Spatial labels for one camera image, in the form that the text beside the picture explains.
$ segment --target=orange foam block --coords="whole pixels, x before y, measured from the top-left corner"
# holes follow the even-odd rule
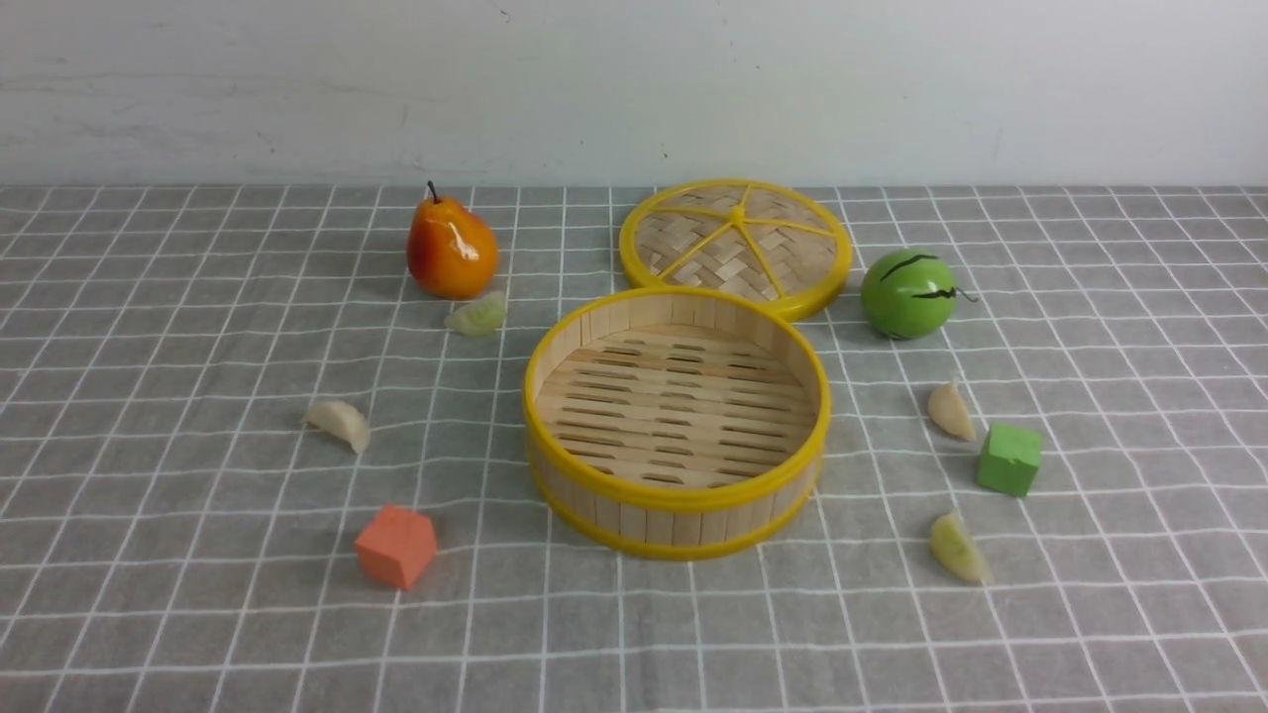
[[[384,505],[356,538],[361,570],[397,589],[410,589],[436,554],[436,530],[427,518]]]

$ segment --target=bamboo steamer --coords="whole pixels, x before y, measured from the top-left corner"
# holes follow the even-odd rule
[[[529,463],[549,505],[631,554],[718,557],[784,527],[819,474],[831,405],[787,322],[697,288],[573,312],[529,362]]]
[[[742,297],[787,321],[831,303],[850,273],[850,235],[822,206],[743,179],[691,183],[639,204],[621,227],[634,287],[685,285]]]

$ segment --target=green fruit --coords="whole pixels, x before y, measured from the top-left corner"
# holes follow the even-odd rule
[[[915,339],[935,332],[955,311],[955,278],[947,264],[918,250],[895,250],[864,278],[864,311],[883,334]]]

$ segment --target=green foam block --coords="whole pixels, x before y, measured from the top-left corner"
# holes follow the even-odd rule
[[[1008,424],[992,424],[978,461],[978,485],[1026,497],[1038,473],[1042,450],[1044,439],[1037,433]]]

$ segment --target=wall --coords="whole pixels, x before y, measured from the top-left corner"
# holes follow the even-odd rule
[[[1262,0],[0,0],[0,183],[1268,183]]]

